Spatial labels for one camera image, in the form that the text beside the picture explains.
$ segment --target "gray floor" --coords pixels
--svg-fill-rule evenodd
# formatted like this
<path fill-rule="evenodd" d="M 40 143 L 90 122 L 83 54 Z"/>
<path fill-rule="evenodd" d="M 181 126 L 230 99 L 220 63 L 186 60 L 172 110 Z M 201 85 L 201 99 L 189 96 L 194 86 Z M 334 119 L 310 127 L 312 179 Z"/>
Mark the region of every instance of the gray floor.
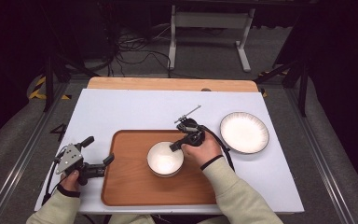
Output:
<path fill-rule="evenodd" d="M 254 79 L 260 72 L 271 70 L 289 32 L 289 28 L 252 29 L 245 46 L 252 67 L 252 72 L 247 74 L 242 71 L 233 45 L 241 33 L 225 30 L 219 35 L 211 35 L 200 30 L 183 30 L 178 32 L 176 66 L 171 76 Z M 168 54 L 168 46 L 167 39 L 160 39 L 159 42 L 154 42 L 145 49 Z M 146 55 L 146 52 L 122 53 L 124 60 L 132 63 L 140 62 Z M 156 54 L 156 57 L 164 65 L 166 64 L 167 60 L 163 56 Z M 153 55 L 149 55 L 143 63 L 123 64 L 124 75 L 116 61 L 112 65 L 115 77 L 167 77 L 167 70 Z M 99 73 L 106 76 L 107 70 L 101 70 Z M 351 167 L 342 145 L 318 103 L 311 81 L 307 96 L 307 117 L 304 119 L 298 115 L 296 107 L 293 106 L 292 99 L 293 95 L 296 96 L 297 88 L 283 89 L 280 85 L 281 79 L 282 77 L 275 77 L 260 85 L 260 88 L 264 88 L 267 92 L 265 102 L 268 112 L 293 173 L 305 212 L 281 215 L 280 218 L 284 223 L 358 223 L 358 175 Z M 36 81 L 37 78 L 30 85 L 30 90 Z M 87 82 L 85 76 L 76 75 L 68 85 L 56 83 L 56 91 L 64 89 L 64 93 L 72 95 L 73 98 L 57 100 L 56 106 L 48 113 L 49 116 L 42 112 L 44 100 L 32 99 L 0 131 L 0 190 L 23 150 L 27 148 L 33 152 L 29 162 L 24 164 L 25 170 L 19 173 L 20 181 L 12 183 L 11 186 L 15 188 L 13 187 L 7 200 L 0 206 L 2 208 L 0 223 L 24 223 L 33 213 L 41 183 L 59 146 L 58 134 L 49 132 L 63 123 L 69 123 L 79 93 L 87 86 Z M 35 135 L 35 127 L 41 120 L 44 121 L 45 126 L 40 130 L 40 138 L 30 139 Z M 315 161 L 315 143 L 310 141 L 310 135 L 305 132 L 304 122 L 309 124 L 316 145 L 327 164 L 327 173 L 333 177 L 330 182 L 329 179 L 324 179 L 326 167 L 321 168 Z M 351 214 L 347 216 L 351 218 L 346 221 L 342 218 L 335 200 L 332 199 L 334 192 L 326 187 L 332 183 L 331 180 L 337 184 L 342 200 Z M 97 223 L 102 223 L 103 217 L 92 216 L 92 218 Z M 84 217 L 78 216 L 76 223 L 89 222 Z"/>

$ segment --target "metal stand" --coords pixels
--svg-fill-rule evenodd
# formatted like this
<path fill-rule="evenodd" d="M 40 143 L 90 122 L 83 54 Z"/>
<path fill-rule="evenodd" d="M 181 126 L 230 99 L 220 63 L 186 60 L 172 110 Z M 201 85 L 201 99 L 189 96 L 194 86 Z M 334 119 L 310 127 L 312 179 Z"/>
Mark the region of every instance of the metal stand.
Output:
<path fill-rule="evenodd" d="M 306 117 L 305 114 L 305 100 L 307 96 L 307 84 L 308 84 L 308 74 L 309 68 L 307 62 L 294 61 L 289 64 L 282 65 L 271 72 L 267 73 L 262 77 L 258 77 L 254 80 L 256 84 L 261 84 L 264 81 L 279 75 L 281 72 L 290 69 L 286 77 L 283 79 L 282 84 L 284 88 L 293 88 L 296 85 L 296 82 L 299 78 L 300 80 L 300 91 L 298 95 L 298 108 L 303 117 Z"/>
<path fill-rule="evenodd" d="M 250 72 L 251 67 L 246 57 L 245 46 L 246 38 L 252 25 L 255 14 L 254 9 L 249 13 L 194 13 L 194 12 L 176 12 L 175 6 L 172 6 L 171 15 L 171 44 L 170 44 L 170 64 L 169 69 L 175 67 L 176 55 L 176 27 L 209 27 L 209 28 L 230 28 L 242 29 L 241 41 L 236 41 L 238 54 L 240 55 L 243 71 Z"/>
<path fill-rule="evenodd" d="M 69 64 L 75 69 L 81 71 L 89 77 L 99 77 L 98 74 L 93 73 L 86 67 L 79 65 L 65 56 L 51 52 L 46 56 L 45 73 L 46 73 L 46 104 L 44 112 L 48 111 L 50 106 L 54 102 L 54 75 L 56 75 L 59 82 L 68 82 L 71 79 L 71 75 L 65 68 L 65 65 Z"/>

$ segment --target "person's arm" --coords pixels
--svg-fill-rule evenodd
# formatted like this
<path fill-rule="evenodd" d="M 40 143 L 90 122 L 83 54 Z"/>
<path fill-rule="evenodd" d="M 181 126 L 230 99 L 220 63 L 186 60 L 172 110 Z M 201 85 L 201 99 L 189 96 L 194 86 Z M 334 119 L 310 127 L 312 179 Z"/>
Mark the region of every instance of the person's arm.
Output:
<path fill-rule="evenodd" d="M 27 224 L 69 224 L 74 223 L 80 206 L 78 192 L 78 171 L 73 171 L 57 187 L 53 196 L 32 214 Z"/>
<path fill-rule="evenodd" d="M 211 182 L 217 205 L 230 223 L 282 223 L 263 197 L 229 167 L 211 134 L 205 133 L 201 146 L 183 144 L 182 150 L 195 158 Z"/>
<path fill-rule="evenodd" d="M 203 173 L 213 186 L 217 205 L 230 223 L 282 223 L 263 197 L 240 179 L 224 158 L 209 164 Z"/>
<path fill-rule="evenodd" d="M 155 224 L 150 215 L 113 214 L 109 224 Z"/>

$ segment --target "black cable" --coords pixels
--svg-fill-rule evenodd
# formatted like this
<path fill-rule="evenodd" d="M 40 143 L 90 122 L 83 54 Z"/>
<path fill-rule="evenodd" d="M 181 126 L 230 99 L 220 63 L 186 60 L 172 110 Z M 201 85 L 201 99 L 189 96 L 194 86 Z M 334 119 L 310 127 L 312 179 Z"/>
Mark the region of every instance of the black cable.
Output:
<path fill-rule="evenodd" d="M 112 72 L 112 77 L 114 77 L 115 76 L 115 71 L 113 70 L 113 65 L 112 64 L 110 64 L 110 70 Z"/>
<path fill-rule="evenodd" d="M 219 32 L 217 32 L 216 34 L 214 34 L 214 33 L 212 33 L 212 32 L 208 32 L 207 30 L 208 29 L 202 29 L 202 28 L 196 28 L 195 29 L 196 31 L 199 31 L 199 32 L 202 32 L 202 33 L 205 33 L 205 34 L 208 34 L 208 35 L 213 35 L 213 36 L 217 36 L 217 35 L 221 35 L 224 31 L 225 31 L 225 29 L 217 29 L 217 30 L 219 30 Z"/>
<path fill-rule="evenodd" d="M 122 68 L 122 66 L 121 66 L 121 64 L 120 64 L 119 62 L 127 63 L 127 64 L 139 64 L 139 63 L 143 63 L 143 62 L 147 59 L 147 57 L 148 57 L 149 55 L 154 56 L 154 57 L 156 58 L 156 60 L 158 61 L 158 63 L 159 63 L 162 67 L 166 68 L 166 67 L 164 66 L 164 64 L 162 64 L 161 61 L 158 59 L 158 57 L 155 55 L 155 53 L 164 56 L 165 58 L 168 59 L 168 68 L 167 68 L 167 73 L 168 73 L 168 74 L 167 74 L 167 75 L 168 75 L 168 78 L 171 78 L 171 70 L 170 70 L 171 60 L 170 60 L 170 57 L 168 57 L 166 54 L 163 54 L 163 53 L 158 52 L 158 51 L 146 50 L 146 49 L 145 49 L 145 50 L 126 50 L 126 51 L 124 51 L 124 52 L 148 52 L 148 54 L 147 54 L 140 62 L 136 62 L 136 63 L 125 62 L 125 61 L 123 61 L 123 60 L 120 60 L 118 57 L 116 57 L 117 62 L 118 62 L 118 64 L 120 65 L 121 68 Z"/>
<path fill-rule="evenodd" d="M 222 140 L 220 140 L 220 138 L 211 130 L 209 130 L 207 127 L 200 125 L 200 128 L 208 133 L 210 133 L 214 139 L 216 139 L 217 143 L 220 145 L 220 147 L 223 149 L 223 152 L 226 154 L 226 158 L 228 161 L 229 166 L 232 168 L 232 170 L 235 172 L 234 169 L 234 163 L 232 163 L 232 159 L 231 156 L 229 155 L 229 151 L 230 149 L 228 147 L 225 146 L 225 144 L 222 142 Z"/>
<path fill-rule="evenodd" d="M 118 43 L 118 48 L 123 50 L 140 50 L 146 47 L 149 43 L 139 43 L 137 46 L 135 46 L 136 41 L 128 42 L 128 43 Z"/>
<path fill-rule="evenodd" d="M 89 216 L 87 216 L 87 215 L 83 215 L 83 217 L 85 217 L 86 219 L 88 219 L 90 223 L 95 224 L 94 220 L 92 220 L 91 217 L 89 217 Z"/>
<path fill-rule="evenodd" d="M 107 65 L 107 76 L 110 77 L 110 64 Z"/>
<path fill-rule="evenodd" d="M 50 175 L 48 176 L 48 183 L 46 184 L 46 191 L 45 191 L 45 196 L 43 197 L 43 201 L 42 201 L 42 205 L 45 204 L 48 199 L 50 199 L 51 197 L 51 194 L 54 192 L 54 190 L 57 188 L 57 186 L 63 181 L 63 179 L 54 187 L 54 189 L 50 192 L 48 192 L 48 190 L 50 189 L 50 184 L 51 184 L 51 179 L 53 177 L 53 173 L 54 173 L 54 170 L 55 170 L 55 167 L 57 166 L 57 164 L 59 163 L 58 159 L 60 157 L 62 157 L 63 155 L 63 152 L 65 151 L 66 147 L 63 147 L 61 149 L 61 151 L 57 154 L 57 156 L 55 157 L 55 160 L 54 160 L 54 164 L 53 166 L 51 167 L 51 170 L 50 170 Z"/>
<path fill-rule="evenodd" d="M 98 64 L 98 65 L 93 66 L 93 67 L 86 68 L 86 69 L 90 70 L 91 72 L 101 70 L 101 69 L 105 68 L 108 64 L 110 64 L 113 61 L 113 58 L 114 57 L 109 57 L 106 62 L 104 62 L 102 64 Z M 68 70 L 68 72 L 70 72 L 71 74 L 81 74 L 82 73 L 81 71 L 79 71 L 79 70 L 77 70 L 75 68 L 66 67 L 66 70 Z"/>
<path fill-rule="evenodd" d="M 172 75 L 179 76 L 179 77 L 190 77 L 190 78 L 194 78 L 194 79 L 204 79 L 203 77 L 195 77 L 195 76 L 181 75 L 181 74 L 177 74 L 177 73 L 174 73 L 174 72 L 171 72 L 171 74 L 172 74 Z"/>
<path fill-rule="evenodd" d="M 130 49 L 139 50 L 139 49 L 143 49 L 147 45 L 148 45 L 148 42 L 145 41 L 144 39 L 140 39 L 140 41 L 135 41 L 134 40 L 134 41 L 131 42 Z"/>
<path fill-rule="evenodd" d="M 121 63 L 120 63 L 120 61 L 119 61 L 119 58 L 118 58 L 118 57 L 116 57 L 116 61 L 117 61 L 118 65 L 120 65 L 120 72 L 121 72 L 121 75 L 123 75 L 123 77 L 125 77 L 125 74 L 124 74 L 124 72 L 123 72 L 123 65 L 121 65 Z"/>
<path fill-rule="evenodd" d="M 108 224 L 111 217 L 112 217 L 112 215 L 106 215 L 106 216 L 104 216 L 103 224 Z"/>

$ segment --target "metal rod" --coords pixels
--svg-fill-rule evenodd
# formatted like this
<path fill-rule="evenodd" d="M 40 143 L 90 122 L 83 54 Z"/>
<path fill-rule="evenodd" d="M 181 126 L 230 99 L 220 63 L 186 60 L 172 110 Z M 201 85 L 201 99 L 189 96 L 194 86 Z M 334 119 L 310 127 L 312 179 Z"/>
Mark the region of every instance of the metal rod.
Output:
<path fill-rule="evenodd" d="M 192 111 L 188 112 L 187 114 L 183 115 L 181 118 L 179 118 L 175 123 L 181 121 L 182 119 L 186 118 L 188 115 L 190 115 L 191 113 L 193 113 L 194 111 L 198 110 L 201 107 L 201 105 L 197 105 L 197 107 L 195 109 L 193 109 Z"/>
<path fill-rule="evenodd" d="M 32 133 L 32 135 L 30 136 L 30 139 L 27 142 L 27 145 L 25 146 L 24 150 L 20 154 L 19 159 L 17 160 L 13 169 L 9 173 L 4 186 L 1 188 L 1 190 L 0 190 L 0 216 L 3 212 L 3 210 L 5 209 L 7 202 L 10 199 L 11 194 L 13 193 L 17 184 L 19 183 L 21 176 L 24 173 L 28 162 L 32 158 L 32 155 L 34 154 L 34 152 L 36 150 L 36 146 L 39 142 L 39 139 L 41 138 L 42 132 L 45 129 L 50 116 L 52 115 L 53 111 L 55 110 L 55 107 L 59 103 L 59 100 L 57 100 L 57 99 L 60 99 L 60 97 L 64 94 L 66 87 L 67 87 L 66 83 L 60 83 L 58 85 L 57 92 L 54 95 L 54 98 L 56 100 L 53 102 L 49 111 L 42 114 L 40 120 L 36 124 L 34 132 Z"/>
<path fill-rule="evenodd" d="M 292 108 L 295 111 L 300 126 L 302 127 L 305 135 L 308 138 L 308 141 L 310 142 L 310 148 L 311 148 L 310 154 L 312 155 L 316 167 L 319 170 L 319 174 L 321 175 L 324 185 L 327 189 L 327 192 L 330 195 L 331 201 L 334 207 L 336 208 L 341 223 L 345 223 L 345 224 L 355 223 L 351 215 L 351 211 L 342 196 L 341 190 L 337 185 L 337 181 L 334 178 L 330 170 L 330 167 L 327 164 L 327 161 L 324 158 L 324 154 L 322 153 L 321 147 L 319 146 L 318 141 L 316 140 L 316 137 L 313 134 L 313 130 L 310 127 L 307 118 L 301 115 L 301 111 L 299 111 L 299 109 L 296 106 L 295 91 L 292 89 L 286 89 L 286 94 L 288 96 Z"/>
<path fill-rule="evenodd" d="M 307 83 L 308 83 L 308 64 L 303 63 L 303 71 L 301 73 L 301 81 L 300 81 L 300 93 L 298 95 L 298 108 L 300 109 L 301 115 L 306 117 L 305 114 L 305 100 L 307 97 Z"/>

